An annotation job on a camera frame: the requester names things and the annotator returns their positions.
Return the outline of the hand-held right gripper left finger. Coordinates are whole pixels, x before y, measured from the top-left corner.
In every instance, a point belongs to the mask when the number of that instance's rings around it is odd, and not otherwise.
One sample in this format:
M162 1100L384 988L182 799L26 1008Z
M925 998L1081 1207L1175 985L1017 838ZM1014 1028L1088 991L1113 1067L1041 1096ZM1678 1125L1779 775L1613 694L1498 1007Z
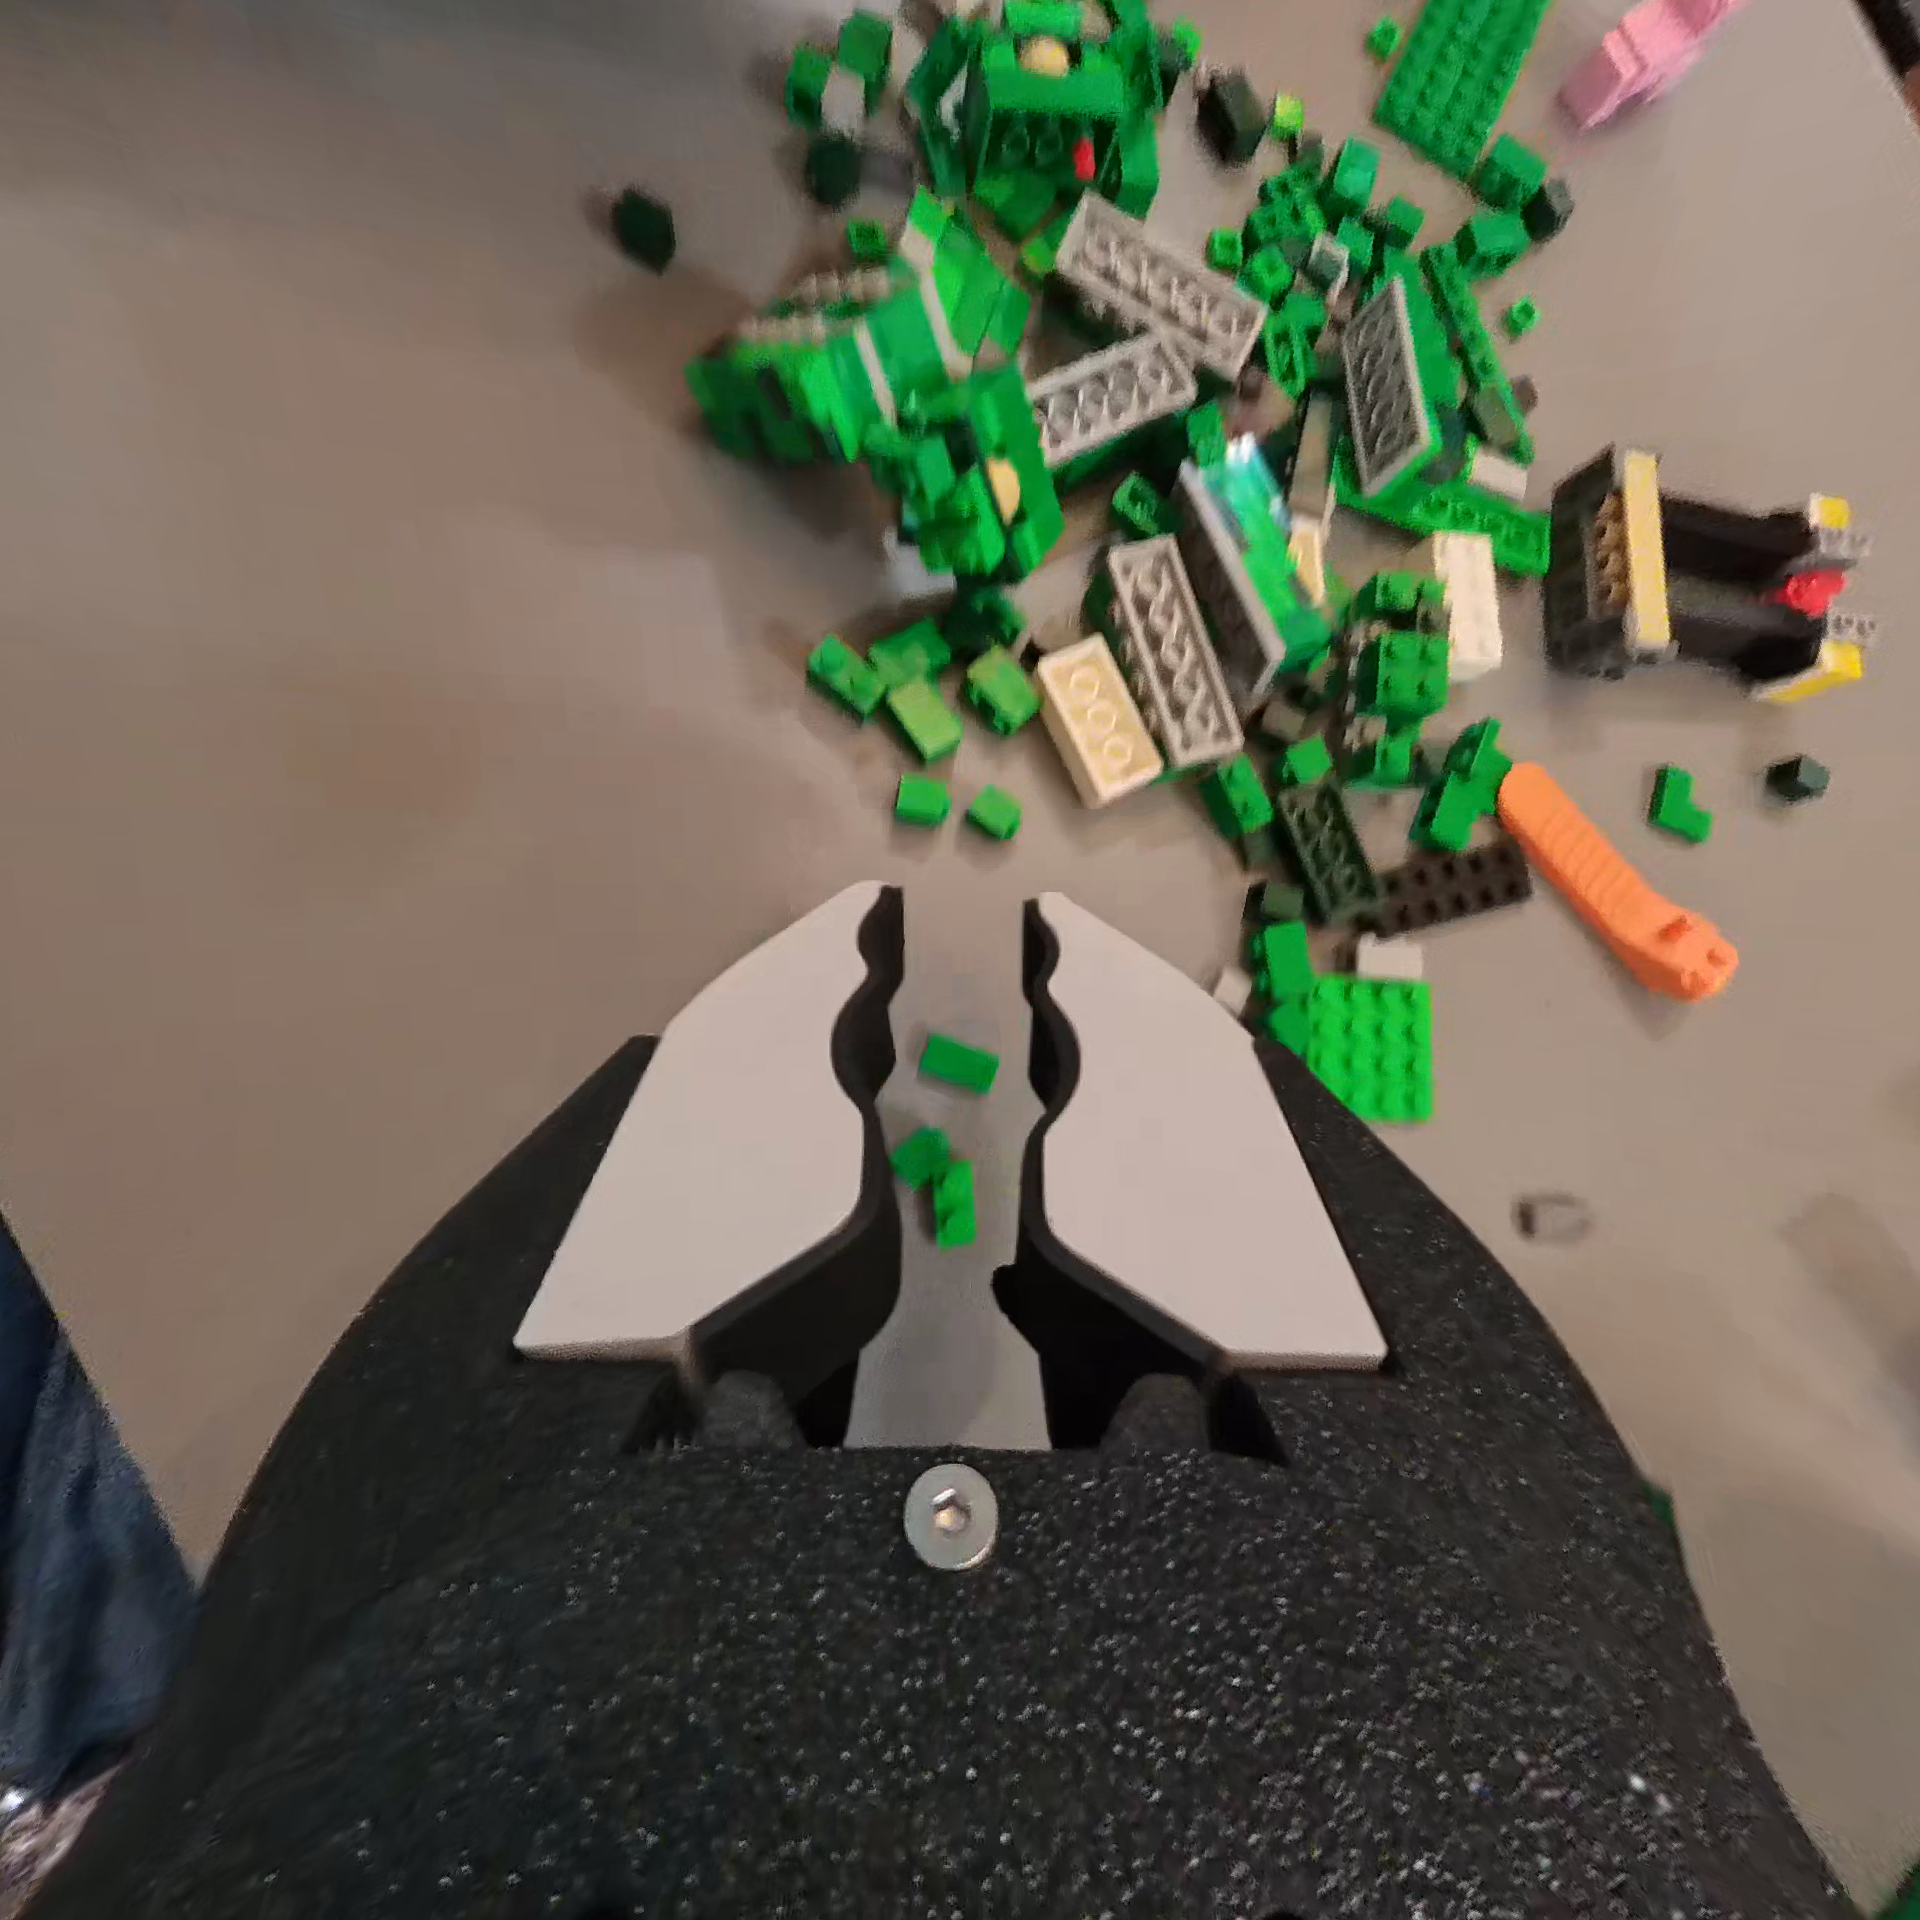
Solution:
M878 1094L903 973L903 888L858 880L693 996L639 1069L516 1355L660 1362L691 1397L755 1375L808 1444L843 1444L901 1292Z

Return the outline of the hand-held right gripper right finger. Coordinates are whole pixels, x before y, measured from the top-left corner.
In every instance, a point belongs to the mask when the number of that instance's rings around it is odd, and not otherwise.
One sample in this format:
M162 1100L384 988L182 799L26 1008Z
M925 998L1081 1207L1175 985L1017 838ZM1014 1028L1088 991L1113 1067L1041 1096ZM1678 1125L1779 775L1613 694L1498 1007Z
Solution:
M1377 1377L1390 1342L1260 1046L1064 894L1021 907L1026 1076L995 1304L1039 1364L1052 1449L1096 1449L1144 1381L1246 1436L1255 1377Z

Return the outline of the green striped brick model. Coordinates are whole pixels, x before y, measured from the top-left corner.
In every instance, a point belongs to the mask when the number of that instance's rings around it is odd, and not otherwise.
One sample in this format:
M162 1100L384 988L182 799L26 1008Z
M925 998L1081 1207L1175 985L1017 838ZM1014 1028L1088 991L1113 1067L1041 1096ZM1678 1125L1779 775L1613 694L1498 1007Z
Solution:
M732 458L862 469L928 573L1015 583L1064 533L1020 368L1031 310L969 225L903 228L708 345L685 385Z

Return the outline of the grey desk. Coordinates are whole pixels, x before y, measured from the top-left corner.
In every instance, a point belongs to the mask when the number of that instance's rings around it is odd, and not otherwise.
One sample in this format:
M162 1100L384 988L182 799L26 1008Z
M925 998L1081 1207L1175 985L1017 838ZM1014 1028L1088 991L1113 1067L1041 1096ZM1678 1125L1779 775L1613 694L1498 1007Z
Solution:
M1011 846L896 834L901 751L802 684L903 616L860 474L735 465L684 364L839 253L780 70L843 5L5 7L5 1210L204 1566L426 1228L615 1044L843 885L907 895L891 1121L980 1165L907 1225L865 1443L1026 1444L1020 905L1209 987L1240 873L1183 797L1084 813L969 731ZM1513 101L1570 228L1539 486L1836 491L1866 676L1569 686L1526 590L1471 687L1738 945L1684 1010L1544 894L1425 945L1436 1110L1390 1144L1528 1287L1678 1510L1767 1763L1873 1907L1916 1856L1916 126L1849 5L1751 5L1561 141L1617 14ZM1823 799L1763 772L1812 754ZM1657 766L1716 813L1647 824Z

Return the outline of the green square plate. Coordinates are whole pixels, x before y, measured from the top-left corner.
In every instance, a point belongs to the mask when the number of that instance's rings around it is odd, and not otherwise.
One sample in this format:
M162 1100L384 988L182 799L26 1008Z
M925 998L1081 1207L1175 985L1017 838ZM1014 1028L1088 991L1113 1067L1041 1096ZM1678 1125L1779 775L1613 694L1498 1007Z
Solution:
M1361 1121L1426 1123L1433 1113L1426 981L1318 978L1307 1000L1306 1067Z

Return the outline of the black studded plate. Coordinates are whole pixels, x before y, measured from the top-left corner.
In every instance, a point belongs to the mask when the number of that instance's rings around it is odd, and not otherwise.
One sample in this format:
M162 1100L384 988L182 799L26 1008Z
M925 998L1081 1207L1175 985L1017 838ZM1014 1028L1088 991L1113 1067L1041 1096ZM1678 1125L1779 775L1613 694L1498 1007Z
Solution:
M1532 898L1532 870L1510 836L1461 851L1416 851L1380 876L1377 900L1356 926L1380 940L1412 940L1517 907Z

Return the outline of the cream brick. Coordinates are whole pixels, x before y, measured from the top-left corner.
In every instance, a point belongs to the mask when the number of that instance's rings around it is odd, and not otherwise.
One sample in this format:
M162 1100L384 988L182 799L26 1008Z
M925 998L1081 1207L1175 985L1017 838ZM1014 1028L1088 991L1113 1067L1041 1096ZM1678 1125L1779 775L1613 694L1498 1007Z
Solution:
M1035 663L1045 727L1088 809L1108 807L1166 775L1156 739L1104 637L1047 650Z

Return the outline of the orange brick separator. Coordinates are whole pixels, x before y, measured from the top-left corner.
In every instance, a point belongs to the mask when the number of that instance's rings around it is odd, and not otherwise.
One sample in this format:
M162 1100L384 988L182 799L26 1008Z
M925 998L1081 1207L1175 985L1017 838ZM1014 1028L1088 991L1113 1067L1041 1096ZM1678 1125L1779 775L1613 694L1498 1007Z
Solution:
M1684 1005L1718 996L1740 965L1706 915L1664 898L1589 820L1538 761L1513 761L1498 820L1626 973Z

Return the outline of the pile of loose green bricks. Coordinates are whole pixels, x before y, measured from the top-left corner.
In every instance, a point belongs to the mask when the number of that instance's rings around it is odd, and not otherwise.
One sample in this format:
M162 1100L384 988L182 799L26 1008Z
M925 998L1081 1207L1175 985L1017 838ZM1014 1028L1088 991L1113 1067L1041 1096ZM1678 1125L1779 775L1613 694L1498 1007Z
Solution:
M885 259L903 228L969 225L997 266L1029 287L1020 348L1031 380L1139 331L1088 312L1052 276L1077 203L1033 236L1008 239L970 201L958 138L965 68L1000 5L942 5L911 70L897 67L897 22L851 11L833 43L801 42L782 78L782 111L802 131L802 184L843 207L874 154L871 126L893 97L917 145L913 196L897 230L851 222L850 267ZM1322 975L1416 980L1392 969L1356 926L1380 876L1416 851L1461 851L1509 836L1498 791L1513 763L1498 718L1469 723L1445 756L1426 730L1454 691L1442 589L1428 571L1433 533L1484 533L1501 573L1542 583L1549 512L1523 501L1530 408L1507 374L1475 283L1507 272L1567 225L1564 180L1495 126L1461 186L1475 213L1454 236L1421 245L1422 207L1376 203L1377 147L1344 139L1331 159L1309 141L1293 100L1270 112L1239 68L1206 68L1185 19L1161 32L1166 111L1158 194L1139 222L1167 245L1268 306L1260 345L1234 385L1196 371L1199 401L1052 479L1064 533L1015 583L960 582L945 611L870 645L822 637L806 682L851 720L887 718L921 766L958 754L962 714L997 735L1045 717L1038 658L1096 627L1096 569L1113 541L1178 541L1185 459L1255 459L1275 481L1292 563L1282 615L1288 654L1270 699L1248 717L1240 751L1189 781L1217 829L1248 860L1281 856L1296 885L1270 887L1249 940L1252 978L1228 973L1229 1010L1255 998L1265 1031L1306 1052L1307 1000ZM1442 427L1428 466L1376 500L1359 500L1348 449L1340 333L1356 307L1402 274L1421 328L1426 394Z

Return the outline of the white brick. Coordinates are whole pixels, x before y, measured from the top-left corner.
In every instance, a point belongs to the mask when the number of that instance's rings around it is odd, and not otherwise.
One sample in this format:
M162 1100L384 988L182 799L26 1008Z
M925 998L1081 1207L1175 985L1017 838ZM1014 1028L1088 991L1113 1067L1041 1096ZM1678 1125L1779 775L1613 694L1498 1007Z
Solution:
M1484 533L1433 533L1428 571L1442 589L1449 682L1469 686L1501 665L1501 605L1494 541Z

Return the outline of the person's leg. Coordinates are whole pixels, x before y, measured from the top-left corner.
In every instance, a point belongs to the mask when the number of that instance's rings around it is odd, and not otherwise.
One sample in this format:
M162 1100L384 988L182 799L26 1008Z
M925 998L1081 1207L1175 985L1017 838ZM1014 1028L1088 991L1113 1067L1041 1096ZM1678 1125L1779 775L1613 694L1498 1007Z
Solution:
M128 1747L196 1606L145 1475L3 1228L5 1818L54 1805Z

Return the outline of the black and yellow brick build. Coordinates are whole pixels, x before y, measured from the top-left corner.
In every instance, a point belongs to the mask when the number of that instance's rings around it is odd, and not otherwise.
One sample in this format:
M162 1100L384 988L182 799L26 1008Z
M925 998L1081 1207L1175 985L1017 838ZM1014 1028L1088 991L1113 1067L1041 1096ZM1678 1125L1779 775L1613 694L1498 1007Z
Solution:
M1863 678L1875 621L1846 605L1870 537L1812 494L1767 512L1673 494L1647 449L1609 447L1549 505L1542 645L1564 678L1692 663L1776 708Z

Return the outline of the green studded plate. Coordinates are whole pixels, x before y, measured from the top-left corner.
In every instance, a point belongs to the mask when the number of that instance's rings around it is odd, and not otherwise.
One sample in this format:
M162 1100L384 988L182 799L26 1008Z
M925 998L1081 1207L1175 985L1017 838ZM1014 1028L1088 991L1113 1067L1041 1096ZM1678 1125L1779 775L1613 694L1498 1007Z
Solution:
M1374 126L1469 181L1550 3L1425 3L1390 67Z

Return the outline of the pink toy pig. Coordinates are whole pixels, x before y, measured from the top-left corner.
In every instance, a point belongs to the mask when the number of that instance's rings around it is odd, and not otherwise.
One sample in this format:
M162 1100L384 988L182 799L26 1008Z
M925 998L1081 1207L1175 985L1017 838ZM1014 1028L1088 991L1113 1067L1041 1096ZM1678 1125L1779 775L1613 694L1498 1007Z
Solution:
M1558 93L1567 124L1591 132L1641 108L1685 78L1745 3L1636 3L1576 63Z

